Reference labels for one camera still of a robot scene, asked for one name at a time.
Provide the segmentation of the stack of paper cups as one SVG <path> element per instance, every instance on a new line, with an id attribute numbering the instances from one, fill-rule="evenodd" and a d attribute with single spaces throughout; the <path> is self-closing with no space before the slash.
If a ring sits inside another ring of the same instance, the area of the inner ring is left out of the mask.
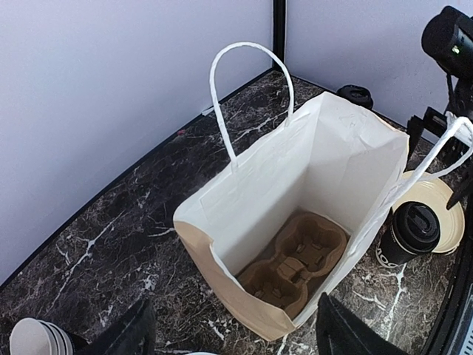
<path id="1" fill-rule="evenodd" d="M 10 334 L 12 355 L 72 355 L 88 344 L 54 323 L 34 318 L 21 319 Z"/>

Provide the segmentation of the brown paper bag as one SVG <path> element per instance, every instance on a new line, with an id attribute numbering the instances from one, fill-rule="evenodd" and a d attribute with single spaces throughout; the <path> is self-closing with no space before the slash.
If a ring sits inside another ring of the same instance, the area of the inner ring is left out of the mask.
<path id="1" fill-rule="evenodd" d="M 418 181 L 450 138 L 472 144 L 472 122 L 447 116 L 447 128 L 408 178 L 408 135 L 361 106 L 324 92 L 290 105 L 272 132 L 236 154 L 219 105 L 214 106 L 229 164 L 176 209 L 173 221 L 187 252 L 228 311 L 274 341 L 301 327 L 373 242 L 390 208 Z M 257 299 L 236 275 L 261 253 L 297 209 L 333 221 L 348 245 L 319 290 L 295 317 Z"/>

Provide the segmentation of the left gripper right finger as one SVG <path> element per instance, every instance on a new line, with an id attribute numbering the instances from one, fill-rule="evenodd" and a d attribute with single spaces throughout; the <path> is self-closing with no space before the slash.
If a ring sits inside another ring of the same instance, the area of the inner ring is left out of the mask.
<path id="1" fill-rule="evenodd" d="M 318 302 L 316 340 L 319 354 L 406 354 L 326 293 Z"/>

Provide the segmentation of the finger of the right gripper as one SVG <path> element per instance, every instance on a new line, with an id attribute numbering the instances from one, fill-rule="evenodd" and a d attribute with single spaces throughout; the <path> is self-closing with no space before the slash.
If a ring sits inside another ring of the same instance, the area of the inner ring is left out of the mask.
<path id="1" fill-rule="evenodd" d="M 464 179 L 456 190 L 453 191 L 452 196 L 449 198 L 446 209 L 450 210 L 456 203 L 459 203 L 465 196 L 469 196 L 472 193 L 472 168 L 466 171 Z"/>

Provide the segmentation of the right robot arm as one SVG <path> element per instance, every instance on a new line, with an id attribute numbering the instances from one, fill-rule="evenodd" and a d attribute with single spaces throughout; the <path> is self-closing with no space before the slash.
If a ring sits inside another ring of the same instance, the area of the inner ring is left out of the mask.
<path id="1" fill-rule="evenodd" d="M 429 106 L 422 118 L 414 115 L 408 120 L 410 155 L 424 130 L 437 137 L 446 131 L 447 112 L 472 119 L 472 18 L 444 7 L 424 29 L 421 46 L 446 73 L 448 104 L 443 113 Z"/>

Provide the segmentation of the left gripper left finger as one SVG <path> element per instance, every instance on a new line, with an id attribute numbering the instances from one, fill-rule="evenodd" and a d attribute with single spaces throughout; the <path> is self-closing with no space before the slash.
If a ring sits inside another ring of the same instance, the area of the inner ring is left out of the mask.
<path id="1" fill-rule="evenodd" d="M 154 354 L 155 342 L 153 305 L 149 299 L 141 299 L 76 354 Z"/>

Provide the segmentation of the black cup lid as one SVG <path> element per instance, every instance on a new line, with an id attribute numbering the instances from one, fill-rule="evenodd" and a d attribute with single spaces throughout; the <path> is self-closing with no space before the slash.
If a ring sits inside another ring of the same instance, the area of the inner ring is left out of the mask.
<path id="1" fill-rule="evenodd" d="M 339 88 L 336 94 L 352 104 L 359 105 L 366 109 L 372 109 L 374 106 L 370 91 L 364 87 L 348 84 Z"/>
<path id="2" fill-rule="evenodd" d="M 440 241 L 440 221 L 426 204 L 416 201 L 402 203 L 392 219 L 395 239 L 408 252 L 425 254 Z"/>

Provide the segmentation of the cardboard cup carrier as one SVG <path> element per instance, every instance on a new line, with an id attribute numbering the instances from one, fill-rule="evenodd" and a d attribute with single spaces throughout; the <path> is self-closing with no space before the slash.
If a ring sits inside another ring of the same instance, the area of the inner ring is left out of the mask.
<path id="1" fill-rule="evenodd" d="M 293 319 L 339 262 L 347 241 L 336 223 L 312 212 L 298 213 L 276 235 L 273 254 L 248 265 L 238 281 Z"/>

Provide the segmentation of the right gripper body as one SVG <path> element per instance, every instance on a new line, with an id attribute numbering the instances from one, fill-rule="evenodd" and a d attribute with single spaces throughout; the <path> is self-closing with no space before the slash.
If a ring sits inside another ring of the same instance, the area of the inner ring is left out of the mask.
<path id="1" fill-rule="evenodd" d="M 446 131 L 446 116 L 427 107 L 422 118 L 413 115 L 407 122 L 406 133 L 409 135 L 408 163 L 415 161 L 415 153 L 420 154 L 421 148 L 426 144 L 422 134 L 427 131 L 438 138 Z M 468 150 L 468 146 L 457 138 L 450 138 L 440 151 L 437 159 L 444 165 L 450 164 L 461 158 Z"/>

